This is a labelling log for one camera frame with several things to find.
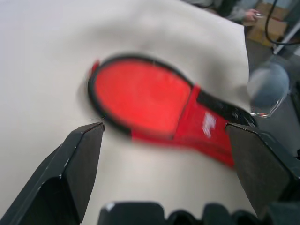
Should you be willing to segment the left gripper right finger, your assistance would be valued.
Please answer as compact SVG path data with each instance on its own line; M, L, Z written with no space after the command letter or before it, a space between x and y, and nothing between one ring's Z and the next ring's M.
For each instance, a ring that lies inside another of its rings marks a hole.
M300 225L300 160L271 134L228 123L240 183L263 225Z

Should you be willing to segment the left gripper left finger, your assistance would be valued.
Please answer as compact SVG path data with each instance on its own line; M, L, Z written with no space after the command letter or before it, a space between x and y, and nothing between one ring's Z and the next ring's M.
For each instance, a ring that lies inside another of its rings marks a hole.
M73 130L41 162L0 225L80 225L94 187L104 130L103 123Z

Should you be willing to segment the black clear paddle case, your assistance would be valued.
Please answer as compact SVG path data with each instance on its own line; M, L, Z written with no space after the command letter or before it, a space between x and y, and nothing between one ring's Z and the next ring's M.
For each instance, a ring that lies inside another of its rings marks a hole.
M198 85L192 83L184 74L172 65L145 55L123 54L112 56L104 61L96 61L91 68L90 76L93 73L94 67L98 67L103 62L119 59L145 60L171 67L181 75L184 80L193 85L192 92L187 105L183 109L175 135L170 137L147 135L144 133L131 132L127 128L117 125L107 118L103 111L95 104L95 101L90 94L89 77L87 91L90 102L105 121L130 136L132 140L142 140L161 145L192 148L227 166L234 166L232 148L225 127L229 122L249 127L257 127L255 119L249 112L203 91Z

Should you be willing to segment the red table tennis paddle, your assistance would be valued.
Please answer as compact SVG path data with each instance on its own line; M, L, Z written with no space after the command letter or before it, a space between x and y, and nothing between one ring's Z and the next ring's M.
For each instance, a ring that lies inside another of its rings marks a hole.
M175 135L193 85L173 68L119 59L94 67L90 94L107 118L131 132Z

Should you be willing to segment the bystander hand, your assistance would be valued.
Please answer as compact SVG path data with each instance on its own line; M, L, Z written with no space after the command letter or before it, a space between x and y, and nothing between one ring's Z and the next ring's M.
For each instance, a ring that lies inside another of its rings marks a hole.
M263 14L261 14L256 9L249 9L245 12L244 21L246 22L255 22L257 19L264 17Z

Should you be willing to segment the white translucent round object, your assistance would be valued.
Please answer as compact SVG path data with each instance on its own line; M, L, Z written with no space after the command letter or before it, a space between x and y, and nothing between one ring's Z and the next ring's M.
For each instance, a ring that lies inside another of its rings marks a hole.
M267 61L255 69L247 85L251 115L270 117L289 94L290 79L282 64Z

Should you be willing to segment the beige table cover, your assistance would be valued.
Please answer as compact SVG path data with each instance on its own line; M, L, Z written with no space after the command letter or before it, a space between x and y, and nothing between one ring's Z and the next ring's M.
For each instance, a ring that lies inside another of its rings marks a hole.
M177 0L0 0L0 217L72 130L100 120L86 95L88 72L125 52L160 58L249 110L241 25ZM155 201L196 217L210 202L253 211L229 167L106 126L82 225L96 225L112 201Z

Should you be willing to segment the cardboard box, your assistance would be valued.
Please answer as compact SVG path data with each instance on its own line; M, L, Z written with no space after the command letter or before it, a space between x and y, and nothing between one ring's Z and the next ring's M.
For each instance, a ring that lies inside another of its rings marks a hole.
M259 0L255 8L262 16L258 17L255 21L243 23L246 27L247 39L268 47L271 47L272 43L266 38L265 23L271 7L271 0ZM268 23L268 35L273 41L278 41L283 37L287 28L287 23L284 21L287 14L287 8L275 6Z

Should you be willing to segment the bystander in grey clothing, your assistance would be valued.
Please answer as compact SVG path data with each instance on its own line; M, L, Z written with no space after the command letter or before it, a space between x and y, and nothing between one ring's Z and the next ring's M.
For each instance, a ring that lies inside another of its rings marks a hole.
M198 8L209 8L230 21L241 22L246 17L246 9L240 0L182 0Z

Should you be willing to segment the white frame leg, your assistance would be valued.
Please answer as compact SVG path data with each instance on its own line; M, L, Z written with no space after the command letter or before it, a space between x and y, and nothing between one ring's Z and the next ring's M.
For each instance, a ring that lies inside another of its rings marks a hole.
M300 0L292 0L288 7L288 13L284 18L287 23L287 30L278 42L284 45L277 45L273 50L275 55L281 53L284 48L291 47L293 50L300 46Z

